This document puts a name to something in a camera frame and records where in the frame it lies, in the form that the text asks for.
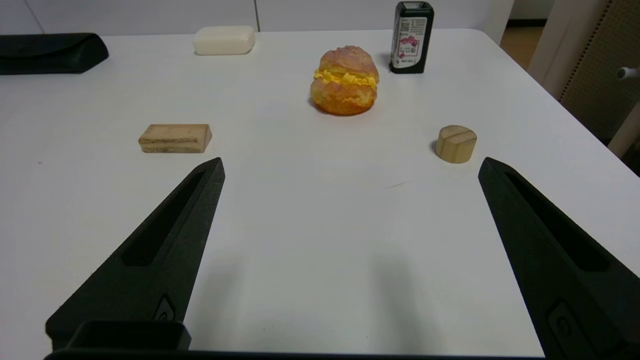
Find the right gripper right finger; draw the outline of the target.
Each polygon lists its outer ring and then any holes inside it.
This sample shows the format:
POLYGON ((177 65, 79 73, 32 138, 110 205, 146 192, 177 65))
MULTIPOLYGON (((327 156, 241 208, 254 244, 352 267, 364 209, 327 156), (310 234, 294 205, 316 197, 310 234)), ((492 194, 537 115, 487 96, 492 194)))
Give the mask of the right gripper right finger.
POLYGON ((637 360, 638 276, 504 162, 478 181, 545 358, 637 360))

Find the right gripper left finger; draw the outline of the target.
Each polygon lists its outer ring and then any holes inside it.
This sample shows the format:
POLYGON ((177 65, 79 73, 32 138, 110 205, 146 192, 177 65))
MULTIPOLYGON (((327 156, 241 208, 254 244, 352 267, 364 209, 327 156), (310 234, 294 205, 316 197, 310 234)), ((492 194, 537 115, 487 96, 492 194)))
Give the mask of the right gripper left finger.
POLYGON ((45 322, 52 350, 88 321, 183 321, 225 180, 219 157, 188 173, 45 322))

